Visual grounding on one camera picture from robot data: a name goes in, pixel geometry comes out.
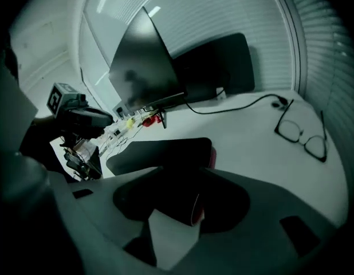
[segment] monitor screen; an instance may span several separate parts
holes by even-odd
[[[163,105],[184,90],[162,38],[144,8],[129,24],[109,70],[109,80],[130,111]]]

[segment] black device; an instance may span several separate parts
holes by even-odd
[[[106,165],[115,175],[150,167],[209,167],[213,145],[206,137],[181,140],[131,142]]]
[[[129,24],[109,71],[109,80],[131,112],[157,107],[184,95],[172,59],[163,40],[144,8]]]
[[[72,149],[82,139],[97,138],[105,127],[113,123],[111,114],[90,107],[85,95],[68,84],[53,85],[47,106],[65,139],[62,147]]]
[[[186,87],[184,99],[188,103],[212,99],[220,87],[227,95],[255,88],[250,50],[242,33],[199,42],[179,54],[173,63]]]

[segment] desk surface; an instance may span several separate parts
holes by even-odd
[[[216,106],[193,108],[201,112],[241,107],[266,93],[237,95],[215,101]],[[303,130],[302,142],[313,135],[322,135],[321,121],[313,108],[294,91],[279,91],[288,100],[295,99],[285,119],[295,121]],[[328,158],[321,163],[274,133],[282,111],[271,107],[275,98],[259,101],[254,106],[234,112],[198,115],[186,106],[167,113],[167,129],[162,124],[143,127],[130,142],[142,140],[171,140],[209,138],[217,151],[215,168],[270,182],[281,186],[320,212],[336,227],[345,223],[348,214],[348,189],[339,153],[328,134]],[[125,137],[131,138],[139,128]],[[106,167],[106,158],[119,153],[108,149],[101,157],[105,178],[113,174]]]

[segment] black cable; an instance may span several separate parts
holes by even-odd
[[[139,110],[139,113],[140,113],[140,117],[141,117],[141,122],[143,122],[144,119],[143,119],[143,114],[141,113],[141,110]]]
[[[119,148],[119,151],[117,152],[117,155],[118,155],[119,152],[121,151],[122,146],[125,145],[125,143],[127,143],[128,140],[133,139],[133,138],[137,135],[137,133],[138,133],[139,131],[141,131],[142,128],[143,128],[143,126],[140,127],[139,130],[138,130],[137,132],[135,132],[135,134],[134,134],[131,138],[124,137],[124,138],[112,149],[112,151],[107,155],[106,160],[108,160],[108,156],[109,156],[110,154],[112,154],[112,152],[115,150],[115,148],[120,147],[120,148]]]
[[[225,87],[223,87],[223,89],[222,89],[219,93],[217,93],[214,97],[211,97],[211,98],[209,98],[209,99],[204,99],[204,100],[193,101],[193,102],[190,102],[190,104],[198,103],[198,102],[204,102],[204,101],[210,101],[210,100],[216,99],[216,98],[219,97],[223,92],[225,92],[225,89],[226,89],[226,87],[228,86],[228,84],[229,84],[229,82],[230,82],[231,76],[230,76],[230,73],[229,73],[228,71],[226,71],[226,70],[224,70],[224,69],[222,69],[222,71],[224,71],[224,72],[228,75],[228,77],[229,77],[228,80],[227,80],[227,83],[225,84]],[[182,104],[177,104],[177,105],[173,105],[173,106],[169,106],[169,107],[167,107],[167,108],[165,108],[165,109],[176,108],[176,107],[181,106],[181,105],[183,105],[183,104],[184,104],[184,103],[182,103]]]
[[[264,99],[264,98],[267,98],[267,97],[277,97],[277,98],[279,99],[279,101],[280,101],[281,104],[283,104],[283,105],[287,105],[287,104],[288,104],[288,100],[287,100],[286,98],[281,97],[281,96],[279,96],[279,95],[277,95],[277,94],[268,94],[268,95],[264,95],[264,96],[258,98],[257,100],[253,101],[251,104],[248,104],[248,105],[243,106],[243,107],[233,108],[233,109],[226,109],[226,110],[221,110],[221,111],[214,111],[214,112],[198,112],[198,111],[193,110],[193,109],[191,108],[191,106],[188,104],[188,102],[187,102],[185,99],[183,99],[183,100],[184,100],[184,103],[189,107],[189,109],[190,109],[191,111],[193,111],[194,113],[196,113],[196,114],[201,114],[201,115],[208,115],[208,114],[218,114],[218,113],[224,113],[224,112],[242,110],[242,109],[248,108],[248,107],[250,107],[250,106],[256,104],[256,103],[259,102],[260,100],[262,100],[262,99]]]
[[[84,158],[83,158],[77,151],[75,151],[75,150],[73,150],[73,149],[70,149],[70,150],[71,150],[73,153],[75,153],[75,154],[78,156],[79,159],[82,160],[82,162],[84,163],[84,166],[88,166],[88,165],[86,164]],[[87,178],[90,178],[90,176],[89,176],[88,173],[89,173],[88,171],[85,172],[86,177],[87,177]]]

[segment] electronics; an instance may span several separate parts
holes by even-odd
[[[227,95],[255,88],[250,49],[241,33],[200,42],[178,55],[173,63],[186,87],[184,99],[188,103],[214,98],[219,87]]]
[[[125,104],[121,101],[115,107],[113,107],[112,111],[120,118],[125,119],[127,116],[134,116],[135,113],[129,111]]]
[[[162,107],[184,95],[172,59],[144,8],[135,15],[117,48],[109,80],[129,111]]]
[[[68,84],[53,85],[47,106],[65,138],[63,147],[73,148],[81,139],[97,138],[113,123],[111,114],[89,107],[85,95]]]

